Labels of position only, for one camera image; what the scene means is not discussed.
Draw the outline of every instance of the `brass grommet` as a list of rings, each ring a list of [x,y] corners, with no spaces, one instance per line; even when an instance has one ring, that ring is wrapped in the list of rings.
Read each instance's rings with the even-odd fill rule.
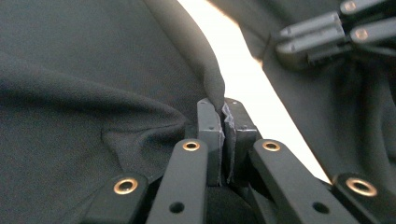
[[[199,147],[200,147],[200,145],[197,142],[187,142],[183,145],[184,150],[187,150],[187,151],[195,151],[195,150],[198,150]]]
[[[344,3],[346,11],[353,11],[356,9],[356,4],[354,1],[347,1]]]
[[[367,31],[364,29],[358,29],[355,31],[355,35],[358,39],[360,40],[365,40],[367,37],[369,37],[369,34],[367,34]]]
[[[350,177],[346,185],[354,192],[366,197],[374,197],[377,194],[376,188],[370,182],[359,178]]]
[[[116,192],[117,194],[129,194],[137,188],[137,185],[137,180],[133,178],[124,178],[117,182],[117,184],[114,186],[114,192]]]
[[[262,144],[262,147],[269,151],[279,151],[280,150],[280,146],[277,143],[271,142],[271,141],[264,142]]]

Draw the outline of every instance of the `round hole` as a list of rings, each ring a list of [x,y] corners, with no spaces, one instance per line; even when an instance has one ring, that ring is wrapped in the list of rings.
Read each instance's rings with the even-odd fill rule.
[[[314,207],[314,209],[319,213],[322,213],[322,214],[330,213],[330,209],[323,203],[314,203],[314,204],[312,204],[312,207]]]
[[[120,184],[119,189],[126,191],[126,190],[131,189],[133,186],[134,186],[134,184],[132,182],[125,182],[125,183]]]
[[[355,188],[357,189],[361,189],[364,191],[370,190],[367,186],[363,185],[362,183],[354,183],[353,186],[355,186]]]
[[[133,178],[124,178],[116,183],[114,192],[117,194],[129,194],[137,188],[137,181]]]
[[[200,147],[197,142],[188,142],[183,145],[183,148],[188,151],[195,151]]]
[[[172,203],[169,206],[169,210],[175,214],[181,213],[184,210],[184,204],[183,203]]]
[[[355,32],[355,36],[360,39],[360,40],[365,40],[367,37],[369,37],[369,34],[367,33],[366,30],[364,29],[358,29]]]
[[[346,181],[346,185],[355,193],[366,197],[374,197],[377,194],[374,185],[363,179],[351,177]]]
[[[356,9],[356,4],[354,1],[347,1],[344,4],[344,7],[345,7],[346,11],[353,11]]]
[[[279,151],[280,146],[275,142],[264,142],[262,147],[269,150],[269,151]]]

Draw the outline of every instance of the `gray plastic part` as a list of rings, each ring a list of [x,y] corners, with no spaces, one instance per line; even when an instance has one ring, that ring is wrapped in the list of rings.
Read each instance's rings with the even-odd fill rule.
[[[207,184],[217,186],[221,174],[221,149],[224,134],[221,128],[219,114],[208,99],[197,104],[198,110],[198,139],[206,142],[208,147]]]
[[[252,148],[259,134],[241,102],[225,99],[223,113],[226,116],[225,167],[228,172],[227,183],[246,187],[248,182],[248,150]]]
[[[288,68],[301,69],[308,66],[307,59],[310,54],[328,48],[337,48],[337,43],[343,42],[345,38],[342,26],[334,25],[279,44],[276,53],[279,60]]]
[[[335,11],[288,26],[280,31],[280,35],[286,38],[295,38],[334,25],[341,25],[338,13]]]
[[[199,148],[184,149],[190,142],[198,143]],[[207,152],[206,143],[197,139],[175,145],[146,223],[205,223]]]

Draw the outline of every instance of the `bright light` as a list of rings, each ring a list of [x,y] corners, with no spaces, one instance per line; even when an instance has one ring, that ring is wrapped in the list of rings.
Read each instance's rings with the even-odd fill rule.
[[[244,104],[263,138],[283,142],[314,176],[330,183],[260,64],[251,57],[238,24],[205,0],[178,2],[214,50],[225,81],[225,96]]]

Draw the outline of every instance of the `white surface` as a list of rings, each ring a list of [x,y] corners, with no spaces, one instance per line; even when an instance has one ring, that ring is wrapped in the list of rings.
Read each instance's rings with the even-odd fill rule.
[[[205,0],[178,1],[195,19],[216,54],[225,96],[244,104],[263,138],[284,143],[314,176],[330,183],[261,66],[251,57],[239,26]]]

